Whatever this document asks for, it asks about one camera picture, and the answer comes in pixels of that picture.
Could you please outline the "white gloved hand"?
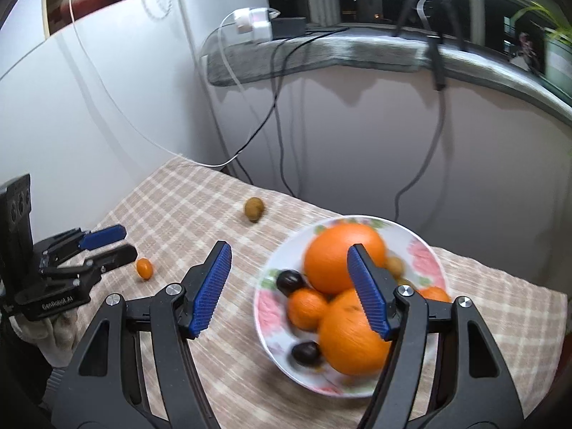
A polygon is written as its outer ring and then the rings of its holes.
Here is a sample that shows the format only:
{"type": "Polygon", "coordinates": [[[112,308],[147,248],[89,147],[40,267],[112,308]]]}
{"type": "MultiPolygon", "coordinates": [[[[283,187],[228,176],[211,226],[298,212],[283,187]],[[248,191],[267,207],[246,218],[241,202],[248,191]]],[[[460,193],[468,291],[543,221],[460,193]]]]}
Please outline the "white gloved hand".
{"type": "Polygon", "coordinates": [[[39,321],[16,315],[10,318],[10,324],[19,339],[36,346],[53,368],[69,365],[79,343],[77,309],[39,321]]]}

